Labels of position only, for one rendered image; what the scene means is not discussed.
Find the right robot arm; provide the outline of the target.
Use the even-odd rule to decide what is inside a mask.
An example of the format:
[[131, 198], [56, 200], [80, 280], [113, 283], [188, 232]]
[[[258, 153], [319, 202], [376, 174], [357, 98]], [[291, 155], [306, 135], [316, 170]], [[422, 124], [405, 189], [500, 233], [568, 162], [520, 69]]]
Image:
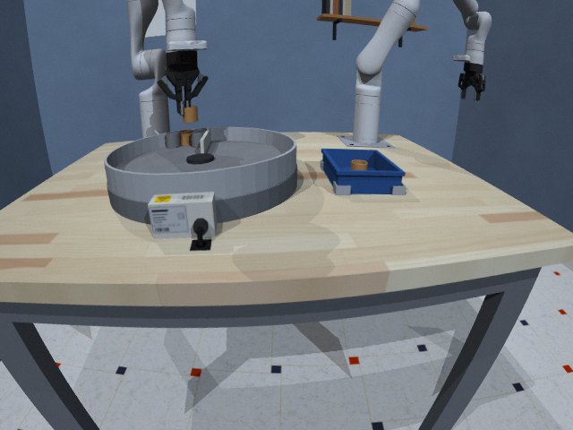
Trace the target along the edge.
[[[207, 41], [196, 38], [195, 11], [183, 0], [162, 3], [167, 16], [167, 53], [208, 49]], [[145, 34], [158, 9], [158, 0], [127, 0], [127, 7], [133, 76], [136, 80], [155, 79], [149, 89], [139, 94], [142, 138], [170, 133], [168, 96], [157, 84], [167, 70], [167, 53], [164, 49], [144, 50]]]

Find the blue open-top crate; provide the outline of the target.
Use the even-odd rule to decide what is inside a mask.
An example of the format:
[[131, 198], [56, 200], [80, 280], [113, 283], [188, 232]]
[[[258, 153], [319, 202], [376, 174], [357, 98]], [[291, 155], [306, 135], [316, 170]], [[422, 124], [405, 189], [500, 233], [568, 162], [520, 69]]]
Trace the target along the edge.
[[[333, 181], [351, 185], [350, 194], [392, 194], [393, 186], [401, 186], [406, 175], [377, 150], [321, 149], [321, 153], [323, 170], [332, 186]], [[367, 161], [367, 170], [350, 170], [351, 161], [356, 159]]]

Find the bronze bushing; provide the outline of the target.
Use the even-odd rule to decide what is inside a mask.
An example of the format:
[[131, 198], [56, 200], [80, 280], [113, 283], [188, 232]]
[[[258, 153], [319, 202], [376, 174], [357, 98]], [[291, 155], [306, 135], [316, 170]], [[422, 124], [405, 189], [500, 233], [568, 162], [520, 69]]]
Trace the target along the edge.
[[364, 160], [352, 160], [351, 170], [367, 170], [368, 163]]
[[[190, 131], [190, 132], [188, 132]], [[180, 144], [181, 146], [190, 146], [192, 145], [191, 143], [191, 132], [193, 132], [193, 130], [182, 130], [180, 131]]]
[[198, 107], [191, 106], [191, 107], [184, 107], [184, 115], [183, 115], [184, 123], [193, 123], [198, 121]]

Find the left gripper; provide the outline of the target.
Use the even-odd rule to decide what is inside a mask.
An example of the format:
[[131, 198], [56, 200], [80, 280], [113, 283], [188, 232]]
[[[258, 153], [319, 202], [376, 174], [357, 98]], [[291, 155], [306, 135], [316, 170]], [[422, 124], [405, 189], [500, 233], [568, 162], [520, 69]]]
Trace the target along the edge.
[[[475, 87], [475, 99], [474, 101], [479, 102], [481, 92], [485, 91], [485, 75], [480, 75], [483, 72], [482, 64], [465, 63], [464, 71], [466, 73], [461, 73], [459, 76], [458, 87], [461, 89], [460, 98], [466, 98], [466, 89], [468, 86]], [[470, 79], [470, 80], [469, 80]], [[461, 85], [462, 82], [462, 85]], [[479, 83], [479, 84], [478, 84]], [[482, 87], [483, 85], [483, 87]], [[478, 87], [479, 86], [479, 87]]]

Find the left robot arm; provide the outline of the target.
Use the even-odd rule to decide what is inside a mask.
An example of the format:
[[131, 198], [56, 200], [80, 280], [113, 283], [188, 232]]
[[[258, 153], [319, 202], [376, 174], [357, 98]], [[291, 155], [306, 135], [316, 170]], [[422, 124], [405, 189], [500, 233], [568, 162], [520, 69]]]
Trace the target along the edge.
[[[390, 50], [414, 21], [420, 1], [394, 0], [373, 38], [356, 58], [354, 142], [378, 142], [381, 68]], [[487, 12], [477, 12], [478, 3], [475, 0], [453, 2], [462, 14], [465, 26], [470, 30], [479, 29], [475, 35], [467, 38], [466, 56], [453, 56], [453, 61], [483, 65], [484, 43], [492, 25], [492, 17]]]

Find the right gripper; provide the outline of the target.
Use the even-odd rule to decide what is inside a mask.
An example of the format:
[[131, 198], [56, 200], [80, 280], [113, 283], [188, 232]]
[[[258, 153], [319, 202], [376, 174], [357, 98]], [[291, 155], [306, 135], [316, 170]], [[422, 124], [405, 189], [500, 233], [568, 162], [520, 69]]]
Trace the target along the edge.
[[[197, 76], [198, 83], [191, 93], [192, 84]], [[167, 79], [175, 86], [175, 94], [167, 87]], [[201, 74], [198, 68], [197, 51], [175, 51], [167, 53], [167, 70], [165, 76], [158, 80], [157, 83], [170, 99], [176, 100], [177, 113], [183, 116], [184, 107], [191, 107], [191, 99], [199, 95], [208, 79], [208, 76]], [[184, 101], [182, 95], [183, 86]]]

